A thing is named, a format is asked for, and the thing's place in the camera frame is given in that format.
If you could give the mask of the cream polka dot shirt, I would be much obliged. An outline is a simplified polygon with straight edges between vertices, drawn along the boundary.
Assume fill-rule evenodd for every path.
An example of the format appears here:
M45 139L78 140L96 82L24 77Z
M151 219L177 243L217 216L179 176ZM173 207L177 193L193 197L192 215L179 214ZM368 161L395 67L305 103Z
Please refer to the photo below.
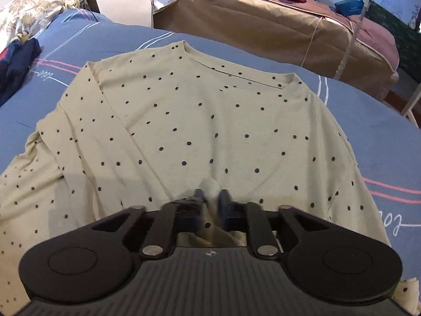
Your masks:
M202 225L143 258L143 217ZM279 258L220 226L259 204ZM184 41L88 62L1 174L2 315L419 315L343 129L293 73Z

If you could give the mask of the blue striped bed sheet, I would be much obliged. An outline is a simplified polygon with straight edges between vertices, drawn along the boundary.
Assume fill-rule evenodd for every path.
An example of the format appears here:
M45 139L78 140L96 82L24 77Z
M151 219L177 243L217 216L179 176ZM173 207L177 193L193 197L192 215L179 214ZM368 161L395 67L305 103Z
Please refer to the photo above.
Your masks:
M336 118L374 197L406 278L420 277L420 130L391 108L314 70L254 56L239 48L183 33L125 26L74 9L36 34L42 52L26 81L1 107L1 167L21 153L36 122L52 111L87 61L187 41L203 53L273 73L294 72Z

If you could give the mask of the white metal pole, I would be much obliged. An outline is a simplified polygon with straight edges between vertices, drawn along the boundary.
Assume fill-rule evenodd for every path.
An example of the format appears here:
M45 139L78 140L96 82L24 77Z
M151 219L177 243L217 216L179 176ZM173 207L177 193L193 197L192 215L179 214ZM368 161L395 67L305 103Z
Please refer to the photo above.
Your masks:
M363 25L363 19L365 17L365 14L366 14L366 11L369 7L369 4L370 4L370 0L364 0L363 10L361 11L360 15L358 16L358 20L356 22L355 29L353 30L353 35L352 35L352 37L351 37L351 39L348 43L348 47L346 48L344 56L343 56L339 66L336 70L336 73L333 77L335 80L338 80L338 81L340 80L340 78L343 74L343 71L346 68L346 64L348 63L348 58L350 57L350 54L351 54L351 51L352 51L352 48L353 48L353 44L355 43L355 41L358 38L358 33L360 32L360 29Z

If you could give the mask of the brown covered massage bed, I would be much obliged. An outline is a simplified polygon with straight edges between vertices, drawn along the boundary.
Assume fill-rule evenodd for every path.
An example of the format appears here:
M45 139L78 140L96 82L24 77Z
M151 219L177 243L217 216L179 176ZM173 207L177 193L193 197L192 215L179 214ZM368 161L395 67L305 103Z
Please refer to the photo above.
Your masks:
M256 0L178 0L154 16L154 26L219 41L280 63L332 78L344 56L326 41L281 25ZM353 44L341 81L382 101L398 82L378 55Z

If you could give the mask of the pink bed cover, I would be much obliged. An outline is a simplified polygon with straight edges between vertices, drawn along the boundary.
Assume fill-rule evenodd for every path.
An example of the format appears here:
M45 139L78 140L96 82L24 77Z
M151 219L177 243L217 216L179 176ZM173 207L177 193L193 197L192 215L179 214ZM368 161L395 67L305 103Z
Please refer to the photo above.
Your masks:
M341 52L348 47L358 20L357 16L342 16L332 12L325 4L313 0L305 3L286 0L256 0L256 2L261 4L261 9L272 13L276 21L285 17L286 20L282 21L281 25L314 36L317 40L326 41ZM398 68L400 57L395 37L385 27L364 18L355 42L378 55L392 71Z

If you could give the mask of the navy red folded garment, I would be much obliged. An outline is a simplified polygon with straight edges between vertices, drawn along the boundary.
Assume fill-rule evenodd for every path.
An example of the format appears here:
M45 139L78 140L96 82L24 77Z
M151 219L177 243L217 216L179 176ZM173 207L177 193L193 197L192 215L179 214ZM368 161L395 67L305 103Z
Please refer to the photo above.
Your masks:
M0 106L22 87L28 70L40 53L41 46L36 38L25 43L16 38L1 52Z

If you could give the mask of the blue box on bed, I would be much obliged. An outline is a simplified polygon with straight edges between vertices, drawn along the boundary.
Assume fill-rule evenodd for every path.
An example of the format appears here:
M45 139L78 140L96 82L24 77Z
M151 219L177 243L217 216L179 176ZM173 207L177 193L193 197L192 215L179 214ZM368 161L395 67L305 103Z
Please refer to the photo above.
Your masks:
M363 7L363 0L343 0L335 3L336 12L345 17L361 14Z

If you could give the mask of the floral patterned pillow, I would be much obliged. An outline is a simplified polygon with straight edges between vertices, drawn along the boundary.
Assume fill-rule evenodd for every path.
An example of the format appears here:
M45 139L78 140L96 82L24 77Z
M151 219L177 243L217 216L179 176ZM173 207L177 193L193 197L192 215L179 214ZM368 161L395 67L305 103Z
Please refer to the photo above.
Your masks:
M36 36L59 14L79 7L79 0L14 0L1 9L1 50L20 33Z

